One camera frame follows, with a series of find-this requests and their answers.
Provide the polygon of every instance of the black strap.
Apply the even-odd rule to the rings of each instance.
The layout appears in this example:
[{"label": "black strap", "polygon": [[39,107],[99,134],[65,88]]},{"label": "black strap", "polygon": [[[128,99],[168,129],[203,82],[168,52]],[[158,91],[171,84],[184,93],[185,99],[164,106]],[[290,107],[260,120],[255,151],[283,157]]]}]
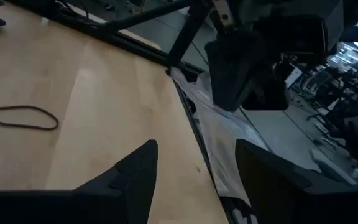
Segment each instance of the black strap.
[{"label": "black strap", "polygon": [[41,127],[36,125],[29,125],[29,124],[14,124],[14,123],[6,123],[0,121],[1,126],[5,127],[15,127],[15,128],[28,128],[28,129],[34,129],[34,130],[43,130],[43,131],[53,131],[59,127],[59,120],[48,111],[36,107],[36,106],[28,106],[28,105],[18,105],[18,106],[0,106],[0,111],[2,110],[22,110],[22,109],[28,109],[28,110],[36,110],[43,114],[46,114],[48,117],[52,118],[55,121],[55,125],[52,127]]}]

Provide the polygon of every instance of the plastic wrap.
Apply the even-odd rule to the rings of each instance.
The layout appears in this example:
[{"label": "plastic wrap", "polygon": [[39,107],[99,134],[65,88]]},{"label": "plastic wrap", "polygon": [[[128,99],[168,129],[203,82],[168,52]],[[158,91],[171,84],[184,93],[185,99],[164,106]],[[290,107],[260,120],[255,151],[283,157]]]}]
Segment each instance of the plastic wrap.
[{"label": "plastic wrap", "polygon": [[250,205],[237,169],[236,140],[245,139],[263,149],[268,147],[247,121],[213,104],[208,73],[199,75],[196,83],[188,83],[177,68],[172,69],[171,76],[196,106],[219,196],[240,198]]}]

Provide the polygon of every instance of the desk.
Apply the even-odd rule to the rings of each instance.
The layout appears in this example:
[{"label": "desk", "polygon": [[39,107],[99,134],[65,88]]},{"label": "desk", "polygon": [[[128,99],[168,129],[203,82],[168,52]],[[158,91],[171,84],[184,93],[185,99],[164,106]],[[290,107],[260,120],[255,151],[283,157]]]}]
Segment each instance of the desk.
[{"label": "desk", "polygon": [[[0,105],[40,106],[61,122],[0,127],[0,190],[74,189],[156,139],[149,223],[227,223],[164,67],[11,4],[0,17]],[[49,124],[33,111],[0,119]]]}]

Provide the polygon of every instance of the metal rod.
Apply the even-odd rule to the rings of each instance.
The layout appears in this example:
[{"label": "metal rod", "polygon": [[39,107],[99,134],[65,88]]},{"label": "metal rod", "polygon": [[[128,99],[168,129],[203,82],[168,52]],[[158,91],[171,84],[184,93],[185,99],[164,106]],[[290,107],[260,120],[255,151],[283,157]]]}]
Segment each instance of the metal rod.
[{"label": "metal rod", "polygon": [[171,12],[175,12],[179,9],[183,9],[184,7],[190,6],[190,3],[191,3],[190,0],[173,1],[164,6],[160,6],[155,9],[142,12],[138,15],[134,15],[126,19],[122,19],[120,21],[107,22],[104,26],[101,27],[101,29],[109,30],[111,32],[119,31],[134,26],[136,24],[140,24],[142,22],[169,14]]},{"label": "metal rod", "polygon": [[211,6],[204,5],[202,2],[190,6],[190,16],[179,33],[178,38],[169,52],[169,64],[177,65],[186,53],[198,30],[203,25],[206,17],[211,10]]}]

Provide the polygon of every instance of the wooden tabletop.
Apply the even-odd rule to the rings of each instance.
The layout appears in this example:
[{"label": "wooden tabletop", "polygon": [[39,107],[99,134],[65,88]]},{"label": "wooden tabletop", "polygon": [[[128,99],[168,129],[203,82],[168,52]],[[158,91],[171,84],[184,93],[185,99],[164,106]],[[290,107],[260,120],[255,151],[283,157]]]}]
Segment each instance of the wooden tabletop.
[{"label": "wooden tabletop", "polygon": [[[227,223],[164,67],[11,4],[0,18],[0,106],[40,106],[61,122],[52,132],[0,126],[0,190],[74,189],[155,139],[149,223]],[[0,119],[52,123],[33,111]]]}]

